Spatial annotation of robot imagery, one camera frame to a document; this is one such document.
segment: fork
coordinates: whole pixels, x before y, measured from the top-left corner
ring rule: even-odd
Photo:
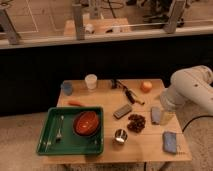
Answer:
[[[60,117],[60,125],[59,125],[59,129],[58,129],[58,133],[56,135],[56,142],[59,142],[62,139],[61,128],[63,126],[63,120],[64,120],[64,116],[61,115],[61,117]]]

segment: red bowl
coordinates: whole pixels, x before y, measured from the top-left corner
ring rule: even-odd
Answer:
[[[77,134],[88,136],[93,134],[99,126],[99,118],[94,111],[80,113],[74,120],[74,130]]]

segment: blue cup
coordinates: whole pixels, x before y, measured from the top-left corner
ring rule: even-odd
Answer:
[[[66,94],[67,96],[70,96],[72,94],[72,84],[70,82],[63,82],[61,84],[61,90]]]

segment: floor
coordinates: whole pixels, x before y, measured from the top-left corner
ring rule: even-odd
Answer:
[[[207,114],[192,102],[177,111],[183,126],[193,117]],[[0,118],[0,170],[2,171],[62,171],[61,166],[43,165],[36,147],[46,113],[34,113]],[[172,163],[169,171],[213,170],[213,118],[202,118],[190,124],[185,138],[192,153],[192,161]],[[148,163],[147,170],[157,171],[163,163]],[[72,165],[72,171],[141,171],[143,163]]]
[[[200,26],[213,24],[213,1],[191,0],[190,8],[184,10],[185,26]],[[149,1],[141,7],[142,0],[136,5],[126,6],[126,0],[114,0],[117,18],[127,18],[131,29],[155,29],[159,23],[152,25],[144,22],[144,15],[150,14]],[[12,0],[7,9],[10,19],[23,39],[62,36],[65,23],[73,18],[72,0]],[[103,18],[113,18],[106,0],[101,0],[101,14]],[[88,16],[89,8],[83,8],[84,16]]]

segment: orange object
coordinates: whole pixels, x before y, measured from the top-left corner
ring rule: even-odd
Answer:
[[[152,83],[150,81],[143,81],[141,83],[141,90],[144,92],[144,93],[148,93],[150,92],[150,90],[152,89]]]
[[[93,134],[99,125],[98,115],[94,111],[85,111],[74,122],[74,129],[79,135]]]
[[[80,102],[75,101],[75,100],[69,100],[67,103],[70,106],[79,106],[79,107],[84,106],[83,104],[81,104]]]

